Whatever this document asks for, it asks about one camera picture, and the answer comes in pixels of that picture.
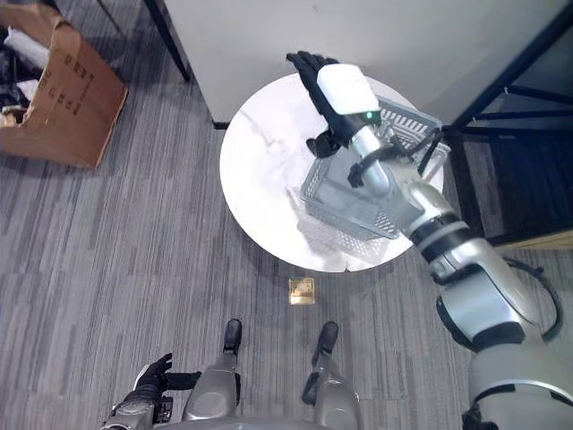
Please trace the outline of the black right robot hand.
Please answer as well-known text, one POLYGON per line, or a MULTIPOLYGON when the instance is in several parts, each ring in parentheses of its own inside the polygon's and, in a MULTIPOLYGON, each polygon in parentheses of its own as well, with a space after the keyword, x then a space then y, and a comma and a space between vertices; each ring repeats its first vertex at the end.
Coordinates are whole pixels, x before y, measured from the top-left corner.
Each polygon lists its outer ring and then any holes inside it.
POLYGON ((314 157, 328 158, 366 126, 381 125, 379 101, 358 66, 307 51, 288 53, 286 60, 327 123, 325 131, 306 141, 314 157))

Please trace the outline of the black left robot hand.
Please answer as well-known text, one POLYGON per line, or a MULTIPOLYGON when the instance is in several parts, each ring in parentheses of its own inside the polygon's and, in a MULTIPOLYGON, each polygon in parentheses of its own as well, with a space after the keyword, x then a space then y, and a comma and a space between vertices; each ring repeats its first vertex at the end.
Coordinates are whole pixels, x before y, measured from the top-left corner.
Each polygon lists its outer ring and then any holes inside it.
POLYGON ((134 393, 143 398, 160 399, 165 391, 188 391, 195 387, 201 377, 201 372, 174 373, 172 368, 172 353, 165 354, 146 367, 138 377, 134 393))

